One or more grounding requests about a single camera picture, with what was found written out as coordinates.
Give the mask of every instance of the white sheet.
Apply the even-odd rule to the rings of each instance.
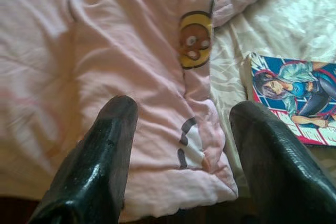
[[[241,196],[248,195],[229,128],[230,109],[247,99],[240,65],[250,52],[336,62],[336,0],[259,0],[216,30],[211,58],[212,95],[227,133],[226,153]],[[311,148],[336,178],[336,149]]]

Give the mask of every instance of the yellow cartoon face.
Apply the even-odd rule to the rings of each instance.
[[[207,63],[211,50],[211,19],[206,12],[191,12],[180,23],[180,62],[184,69]]]

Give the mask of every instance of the pink blanket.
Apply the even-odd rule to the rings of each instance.
[[[114,95],[139,119],[121,221],[233,200],[209,99],[213,0],[71,0],[83,133]]]
[[[99,109],[127,94],[140,118],[121,220],[235,199],[208,61],[212,27],[254,1],[3,0],[0,192],[40,198]]]

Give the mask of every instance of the manga cover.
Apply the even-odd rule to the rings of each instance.
[[[307,145],[336,147],[336,64],[249,56],[253,100]]]

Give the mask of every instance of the pink fabric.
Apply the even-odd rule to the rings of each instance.
[[[71,0],[83,133],[114,95],[139,106],[121,221],[237,197],[209,99],[212,2]]]

